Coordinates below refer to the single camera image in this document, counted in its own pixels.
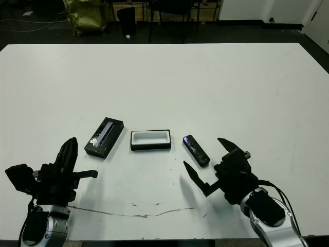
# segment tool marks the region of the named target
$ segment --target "crack on table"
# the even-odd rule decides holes
[[[160,215],[164,215],[164,214],[168,214],[168,213],[172,213],[172,212],[194,209],[194,207],[185,207],[185,208],[181,208],[181,209],[169,210],[169,211],[163,212],[161,214],[157,214],[157,215],[121,215],[121,214],[113,214],[113,213],[102,212],[102,211],[92,210],[92,209],[88,209],[88,208],[75,207],[75,206],[67,206],[67,207],[74,208],[74,209],[79,209],[79,210],[85,210],[85,211],[89,211],[89,212],[93,212],[93,213],[105,214],[105,215],[124,216],[124,217],[139,217],[139,218],[156,217],[156,216],[160,216]]]

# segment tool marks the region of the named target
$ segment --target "wall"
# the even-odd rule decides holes
[[[329,54],[329,1],[324,0],[317,9],[314,19],[306,25],[302,32]]]
[[[320,0],[223,0],[219,20],[263,20],[301,24]]]
[[[265,23],[274,18],[275,23],[301,24],[311,3],[314,0],[275,0],[268,16],[263,17]]]
[[[220,20],[261,20],[267,0],[223,0]]]

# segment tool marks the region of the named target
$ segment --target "black chair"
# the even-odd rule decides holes
[[[149,0],[149,5],[151,8],[151,27],[150,27],[149,42],[151,42],[154,11],[159,12],[161,24],[162,24],[162,16],[161,16],[162,12],[182,15],[183,22],[185,15],[187,15],[187,24],[188,24],[191,14],[191,8],[193,4],[194,4],[194,0]],[[186,31],[184,32],[183,43],[185,41],[185,36],[186,36]]]

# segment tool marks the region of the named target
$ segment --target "white foam insert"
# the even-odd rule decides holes
[[[170,143],[168,130],[133,131],[132,145]]]

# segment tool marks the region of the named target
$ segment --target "black remote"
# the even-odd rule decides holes
[[[206,155],[204,150],[200,147],[192,135],[183,137],[183,143],[200,166],[203,167],[209,164],[210,158]]]

